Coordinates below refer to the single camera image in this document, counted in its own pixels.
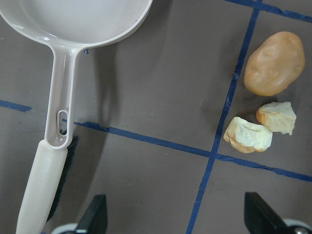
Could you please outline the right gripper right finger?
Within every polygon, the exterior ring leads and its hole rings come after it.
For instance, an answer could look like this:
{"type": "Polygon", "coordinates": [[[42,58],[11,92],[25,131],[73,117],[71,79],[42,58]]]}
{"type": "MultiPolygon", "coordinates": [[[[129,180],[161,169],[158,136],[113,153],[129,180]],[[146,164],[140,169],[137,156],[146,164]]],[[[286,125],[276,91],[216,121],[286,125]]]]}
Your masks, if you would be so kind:
{"type": "Polygon", "coordinates": [[[244,224],[250,234],[292,234],[292,229],[256,192],[244,197],[244,224]]]}

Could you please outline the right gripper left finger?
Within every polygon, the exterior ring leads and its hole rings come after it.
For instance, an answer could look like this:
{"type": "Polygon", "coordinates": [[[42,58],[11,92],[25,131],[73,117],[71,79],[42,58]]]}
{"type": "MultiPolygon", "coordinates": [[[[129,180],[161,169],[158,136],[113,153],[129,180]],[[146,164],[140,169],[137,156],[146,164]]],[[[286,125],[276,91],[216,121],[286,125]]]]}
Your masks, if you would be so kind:
{"type": "Polygon", "coordinates": [[[108,226],[106,195],[95,195],[75,228],[76,234],[105,234],[108,226]]]}

